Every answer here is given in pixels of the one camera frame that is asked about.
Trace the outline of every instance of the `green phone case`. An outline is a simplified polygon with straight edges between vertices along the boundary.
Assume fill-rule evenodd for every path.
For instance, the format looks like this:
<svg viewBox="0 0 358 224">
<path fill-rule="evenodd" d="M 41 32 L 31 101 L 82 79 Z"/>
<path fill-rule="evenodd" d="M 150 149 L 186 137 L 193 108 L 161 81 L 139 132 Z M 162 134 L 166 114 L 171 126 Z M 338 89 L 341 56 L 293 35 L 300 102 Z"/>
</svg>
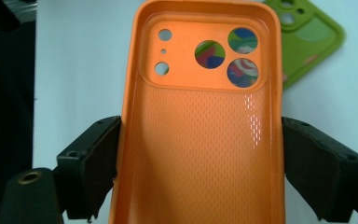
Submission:
<svg viewBox="0 0 358 224">
<path fill-rule="evenodd" d="M 283 87 L 302 78 L 333 53 L 344 31 L 308 0 L 266 0 L 278 14 L 282 29 Z"/>
</svg>

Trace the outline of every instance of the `white table surface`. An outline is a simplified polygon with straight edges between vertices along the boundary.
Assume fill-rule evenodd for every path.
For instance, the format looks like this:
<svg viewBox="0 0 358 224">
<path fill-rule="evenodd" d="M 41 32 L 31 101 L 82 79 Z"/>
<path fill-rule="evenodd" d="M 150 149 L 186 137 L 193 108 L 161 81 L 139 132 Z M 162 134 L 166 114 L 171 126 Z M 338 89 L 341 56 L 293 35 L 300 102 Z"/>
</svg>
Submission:
<svg viewBox="0 0 358 224">
<path fill-rule="evenodd" d="M 39 0 L 34 167 L 94 121 L 120 115 L 133 15 L 143 0 Z M 283 94 L 282 115 L 301 119 L 358 152 L 358 1 L 311 0 L 340 23 L 343 46 Z M 319 222 L 286 181 L 286 223 Z M 110 195 L 93 223 L 107 223 Z M 85 223 L 86 221 L 65 221 Z M 354 213 L 351 223 L 358 223 Z"/>
</svg>

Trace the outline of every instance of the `textured inner surface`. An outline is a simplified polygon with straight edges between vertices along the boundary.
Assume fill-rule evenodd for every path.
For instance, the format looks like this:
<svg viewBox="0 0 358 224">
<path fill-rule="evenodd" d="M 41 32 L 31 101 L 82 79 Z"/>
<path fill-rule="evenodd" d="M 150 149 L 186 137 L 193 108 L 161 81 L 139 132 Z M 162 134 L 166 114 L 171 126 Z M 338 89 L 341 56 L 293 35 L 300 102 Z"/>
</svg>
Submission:
<svg viewBox="0 0 358 224">
<path fill-rule="evenodd" d="M 269 98 L 138 77 L 116 223 L 272 223 Z"/>
</svg>

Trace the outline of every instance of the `black fabric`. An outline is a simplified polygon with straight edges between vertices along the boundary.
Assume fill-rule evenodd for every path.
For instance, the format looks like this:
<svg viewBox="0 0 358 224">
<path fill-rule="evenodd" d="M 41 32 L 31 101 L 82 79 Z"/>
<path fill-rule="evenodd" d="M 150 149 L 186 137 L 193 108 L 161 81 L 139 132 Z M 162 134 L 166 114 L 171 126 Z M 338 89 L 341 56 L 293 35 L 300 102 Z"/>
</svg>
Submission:
<svg viewBox="0 0 358 224">
<path fill-rule="evenodd" d="M 0 203 L 6 182 L 32 167 L 35 22 L 0 34 Z"/>
</svg>

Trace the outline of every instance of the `orange phone case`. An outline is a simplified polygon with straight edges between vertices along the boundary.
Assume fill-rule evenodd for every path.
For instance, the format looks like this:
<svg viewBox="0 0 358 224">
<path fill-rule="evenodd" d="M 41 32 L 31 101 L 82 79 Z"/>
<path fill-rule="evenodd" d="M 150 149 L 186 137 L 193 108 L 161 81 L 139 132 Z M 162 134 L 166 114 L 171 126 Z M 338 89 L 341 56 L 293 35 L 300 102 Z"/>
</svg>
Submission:
<svg viewBox="0 0 358 224">
<path fill-rule="evenodd" d="M 248 33 L 256 47 L 233 49 Z M 280 33 L 257 2 L 139 8 L 109 223 L 284 223 Z M 221 45 L 220 56 L 197 50 L 205 40 Z M 169 68 L 159 72 L 160 63 Z"/>
</svg>

